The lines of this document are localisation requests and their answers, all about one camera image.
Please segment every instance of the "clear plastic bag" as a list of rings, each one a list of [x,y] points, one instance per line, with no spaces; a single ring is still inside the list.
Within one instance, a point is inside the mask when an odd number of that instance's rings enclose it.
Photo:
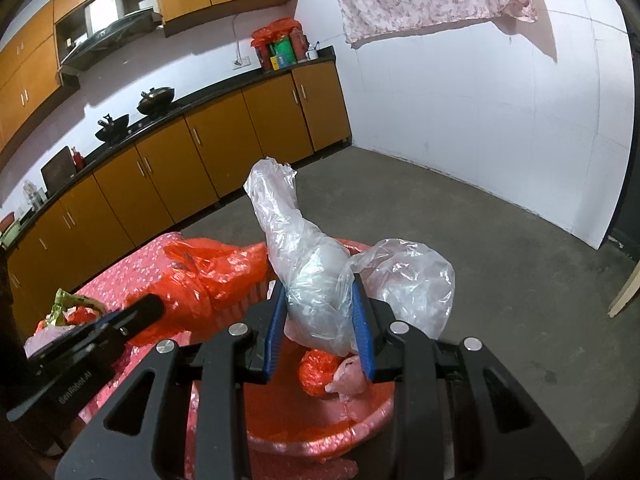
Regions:
[[[290,166],[265,158],[255,163],[244,189],[266,234],[273,270],[287,290],[285,334],[303,346],[344,356],[351,350],[353,327],[337,283],[350,254],[302,217],[295,176]]]
[[[436,251],[388,238],[354,254],[338,280],[341,308],[351,305],[354,272],[360,273],[370,298],[386,301],[396,318],[439,338],[451,313],[455,276],[451,264]]]

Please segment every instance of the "silver screw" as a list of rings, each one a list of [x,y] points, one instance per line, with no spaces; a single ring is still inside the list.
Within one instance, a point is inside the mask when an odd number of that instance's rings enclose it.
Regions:
[[[465,339],[465,348],[471,352],[477,352],[482,349],[482,341],[477,337],[467,337]]]
[[[233,325],[229,327],[229,333],[231,335],[244,335],[248,330],[249,327],[244,323],[233,323]]]
[[[156,345],[156,350],[158,350],[158,353],[160,354],[168,354],[169,352],[172,352],[174,348],[175,343],[170,339],[165,339]]]
[[[403,321],[394,321],[389,325],[389,328],[394,334],[406,334],[409,332],[409,325]]]

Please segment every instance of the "wooden chair leg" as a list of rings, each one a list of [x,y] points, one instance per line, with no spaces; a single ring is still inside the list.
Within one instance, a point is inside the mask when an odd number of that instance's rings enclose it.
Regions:
[[[626,280],[625,286],[622,287],[620,293],[616,296],[616,299],[611,302],[609,307],[609,317],[614,317],[619,313],[625,305],[631,301],[633,296],[640,288],[640,264],[636,265],[634,272],[631,273],[629,279]]]

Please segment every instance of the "green container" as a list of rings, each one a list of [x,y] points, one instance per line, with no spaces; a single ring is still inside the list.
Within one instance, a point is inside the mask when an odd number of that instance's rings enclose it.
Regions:
[[[291,47],[291,42],[289,41],[288,36],[275,41],[273,43],[273,50],[276,54],[284,54],[284,57],[290,65],[296,63],[296,55],[293,53],[293,48]]]

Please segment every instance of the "blue gripper pad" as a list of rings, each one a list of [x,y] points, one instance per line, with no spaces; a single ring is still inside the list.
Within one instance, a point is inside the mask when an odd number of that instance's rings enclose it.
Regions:
[[[365,377],[371,381],[375,374],[373,343],[371,341],[367,316],[360,298],[360,292],[355,282],[351,285],[351,303],[353,305],[351,321],[353,323],[353,332],[356,336],[356,344],[358,345],[360,366],[362,366]]]
[[[273,294],[276,294],[275,306],[273,307],[273,316],[271,316],[271,322],[267,330],[267,337],[264,341],[265,359],[263,371],[268,381],[271,380],[271,376],[278,368],[282,337],[284,336],[284,322],[287,319],[287,294],[280,280],[276,282]]]

